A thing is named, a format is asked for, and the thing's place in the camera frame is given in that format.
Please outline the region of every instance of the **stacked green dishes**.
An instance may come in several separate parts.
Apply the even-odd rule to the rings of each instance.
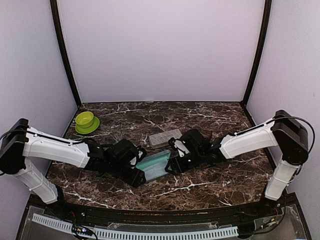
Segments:
[[[79,134],[90,134],[97,130],[100,120],[90,111],[84,111],[75,118],[75,130]]]

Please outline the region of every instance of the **green plate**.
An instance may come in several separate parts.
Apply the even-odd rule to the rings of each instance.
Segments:
[[[95,116],[93,118],[93,124],[90,127],[82,128],[82,127],[79,127],[78,125],[75,125],[75,130],[79,134],[90,134],[90,133],[94,132],[95,130],[97,130],[99,125],[100,125],[100,120],[99,120],[99,118],[97,118]]]

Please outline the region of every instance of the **green bowl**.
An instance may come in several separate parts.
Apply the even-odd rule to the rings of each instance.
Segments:
[[[89,128],[94,123],[94,114],[90,111],[84,111],[76,116],[75,123],[80,128]]]

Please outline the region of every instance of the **black post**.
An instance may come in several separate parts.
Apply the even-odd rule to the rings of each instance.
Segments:
[[[62,57],[65,73],[68,78],[75,103],[78,107],[80,107],[81,100],[80,100],[80,96],[79,96],[79,93],[77,90],[76,82],[75,82],[74,76],[72,74],[70,63],[69,63],[65,40],[64,40],[63,33],[62,33],[61,23],[60,23],[57,0],[50,0],[50,4],[51,4],[51,11],[52,11],[53,23],[54,23],[54,28],[55,28],[55,34],[56,34],[56,38],[58,40],[60,54]]]
[[[262,17],[262,24],[261,24],[261,29],[260,29],[258,45],[256,47],[256,52],[255,52],[255,56],[254,56],[254,61],[253,61],[248,85],[246,86],[245,94],[244,94],[244,97],[242,100],[244,106],[247,106],[247,104],[248,104],[250,94],[252,92],[252,89],[254,87],[254,83],[256,80],[262,52],[263,52],[264,45],[265,45],[266,35],[267,35],[269,17],[270,17],[270,12],[271,12],[271,3],[272,3],[272,0],[265,0],[265,3],[264,3],[264,10],[263,10],[263,17]]]

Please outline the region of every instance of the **marble surface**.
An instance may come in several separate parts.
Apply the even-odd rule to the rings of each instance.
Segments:
[[[212,131],[214,139],[250,127],[235,102],[88,103],[78,113],[84,111],[91,111],[100,119],[100,127],[86,137],[102,144],[128,139],[136,146],[142,145],[148,155],[170,149],[150,146],[148,136],[163,131],[205,129]],[[65,137],[80,140],[84,136],[76,133],[73,121]],[[257,150],[216,166],[167,175],[138,188],[107,174],[98,176],[96,172],[58,162],[52,163],[47,177],[62,187],[70,203],[121,210],[180,211],[256,202],[272,172],[264,152]]]

